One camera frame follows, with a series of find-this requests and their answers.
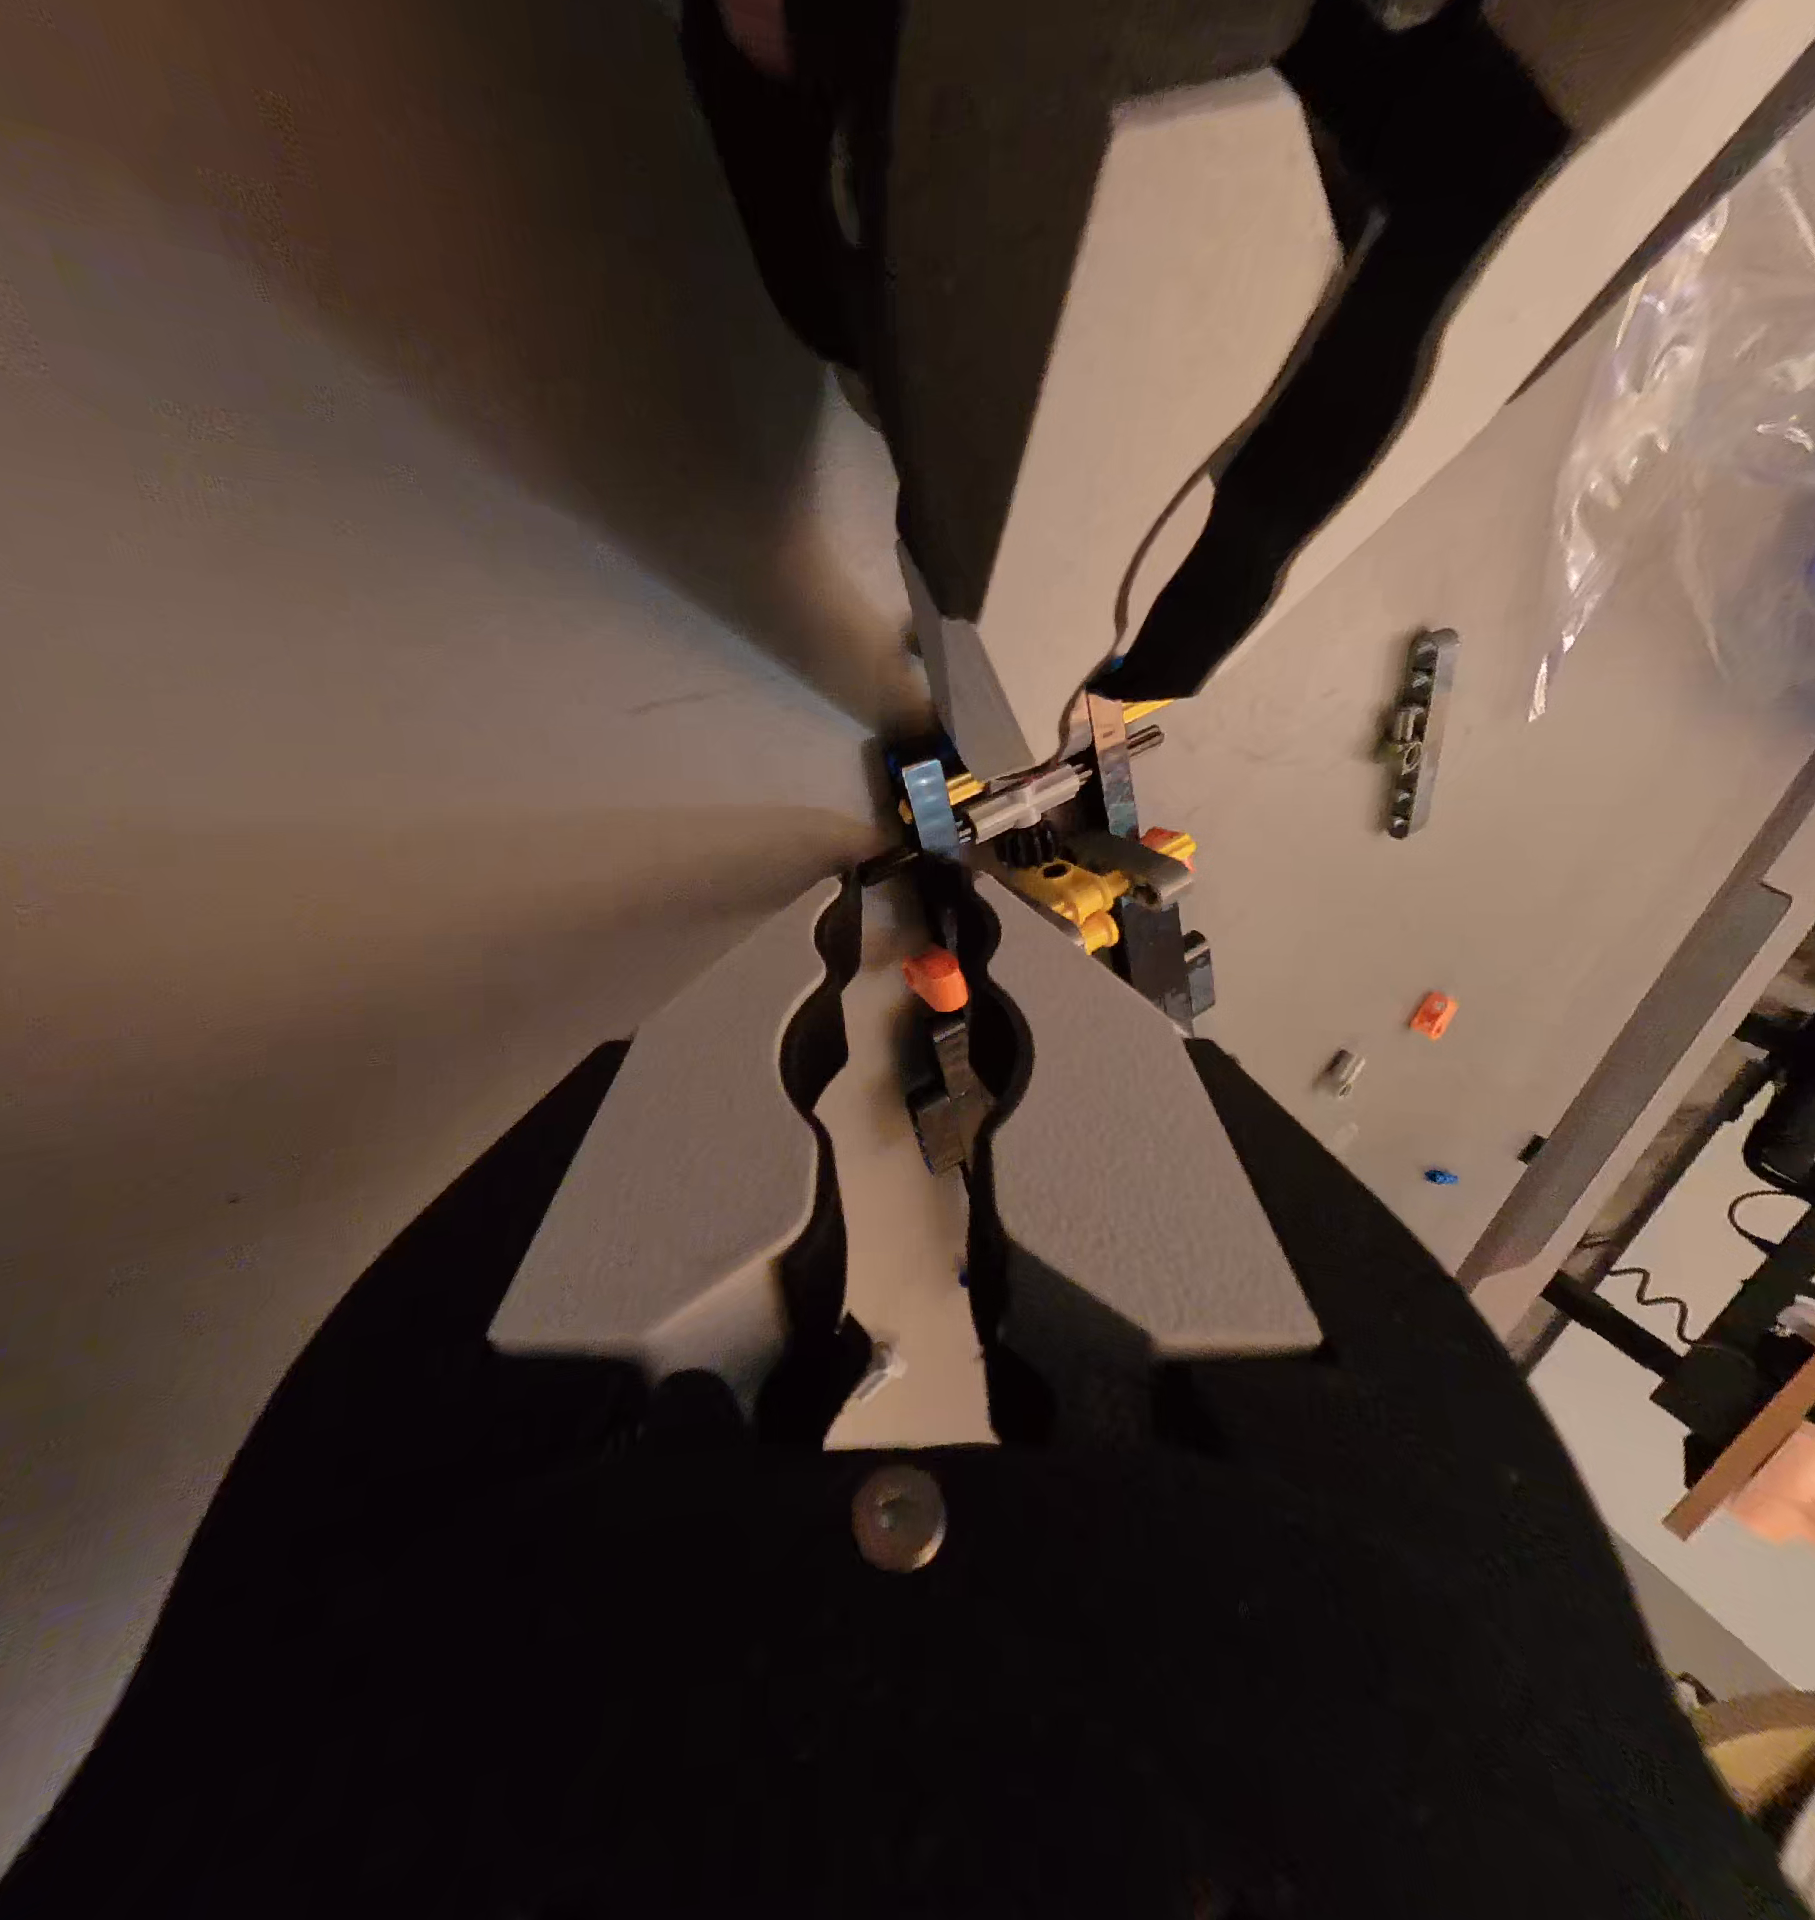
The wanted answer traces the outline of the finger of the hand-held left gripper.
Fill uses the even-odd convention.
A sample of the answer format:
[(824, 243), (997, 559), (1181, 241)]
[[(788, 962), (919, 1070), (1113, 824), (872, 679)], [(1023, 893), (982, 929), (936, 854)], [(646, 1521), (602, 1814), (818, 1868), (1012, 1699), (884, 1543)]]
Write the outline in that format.
[(941, 724), (1057, 754), (1167, 515), (1276, 388), (1341, 246), (1280, 70), (1308, 5), (900, 5), (881, 428)]
[(1208, 466), (1192, 544), (1107, 666), (1118, 701), (1194, 694), (1344, 515), (1495, 405), (1473, 386), (1487, 279), (1566, 166), (1726, 5), (1307, 5), (1277, 76), (1347, 246), (1300, 345)]

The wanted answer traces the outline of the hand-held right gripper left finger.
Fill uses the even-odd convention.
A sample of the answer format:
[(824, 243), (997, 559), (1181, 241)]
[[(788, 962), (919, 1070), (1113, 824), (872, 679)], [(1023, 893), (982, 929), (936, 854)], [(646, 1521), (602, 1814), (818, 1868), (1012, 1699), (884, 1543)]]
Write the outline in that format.
[(632, 1038), (490, 1325), (509, 1355), (708, 1371), (821, 1442), (872, 1363), (820, 1102), (849, 1060), (863, 890), (829, 877)]

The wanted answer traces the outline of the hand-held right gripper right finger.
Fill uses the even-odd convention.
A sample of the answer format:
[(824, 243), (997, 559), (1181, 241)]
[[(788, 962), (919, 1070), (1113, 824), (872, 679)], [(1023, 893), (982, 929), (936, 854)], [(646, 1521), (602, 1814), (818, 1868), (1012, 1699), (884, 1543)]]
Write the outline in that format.
[(965, 933), (965, 1277), (999, 1442), (1147, 1442), (1170, 1370), (1319, 1350), (1190, 1039), (1001, 881)]

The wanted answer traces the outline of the lego car chassis assembly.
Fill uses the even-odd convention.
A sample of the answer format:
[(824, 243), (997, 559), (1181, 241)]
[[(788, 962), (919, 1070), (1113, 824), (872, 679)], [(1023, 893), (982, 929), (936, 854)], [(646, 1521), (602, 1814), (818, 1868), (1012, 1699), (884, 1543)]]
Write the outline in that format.
[(1158, 716), (1167, 707), (1167, 701), (1121, 702), (1089, 693), (1069, 721), (1059, 753), (1014, 776), (975, 773), (947, 733), (908, 736), (883, 756), (903, 837), (892, 852), (863, 864), (861, 881), (865, 887), (910, 881), (924, 924), (919, 949), (900, 967), (912, 1003), (903, 1097), (919, 1159), (936, 1177), (968, 1175), (996, 1106), (972, 1062), (975, 990), (963, 960), (960, 878), (997, 878), (1126, 982), (1116, 968), (1116, 910), (1128, 887), (1118, 839), (1150, 831), (1142, 824), (1136, 761), (1162, 744)]

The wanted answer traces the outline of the grey lego beam with connector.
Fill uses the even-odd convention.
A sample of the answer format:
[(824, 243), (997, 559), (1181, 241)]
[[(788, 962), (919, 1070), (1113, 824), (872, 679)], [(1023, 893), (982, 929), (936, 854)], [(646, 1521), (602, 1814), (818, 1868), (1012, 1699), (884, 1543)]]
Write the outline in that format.
[(1429, 818), (1457, 660), (1460, 633), (1453, 627), (1419, 631), (1406, 643), (1377, 741), (1387, 773), (1379, 824), (1397, 842), (1419, 832)]

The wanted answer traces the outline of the clear plastic bag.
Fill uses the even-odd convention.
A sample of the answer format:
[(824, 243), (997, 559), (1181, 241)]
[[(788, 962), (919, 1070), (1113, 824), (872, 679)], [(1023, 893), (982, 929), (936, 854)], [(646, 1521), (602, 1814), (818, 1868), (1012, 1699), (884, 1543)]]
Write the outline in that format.
[(1639, 585), (1741, 698), (1815, 687), (1815, 223), (1783, 151), (1620, 302), (1552, 513), (1528, 719)]

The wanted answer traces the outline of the brown wooden board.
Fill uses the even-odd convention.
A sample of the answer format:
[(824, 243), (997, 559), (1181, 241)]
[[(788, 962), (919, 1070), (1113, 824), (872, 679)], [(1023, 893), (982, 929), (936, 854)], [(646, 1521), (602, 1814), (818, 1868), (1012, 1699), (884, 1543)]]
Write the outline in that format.
[(1731, 1436), (1702, 1479), (1664, 1514), (1676, 1539), (1694, 1538), (1730, 1506), (1815, 1413), (1815, 1347), (1807, 1361)]

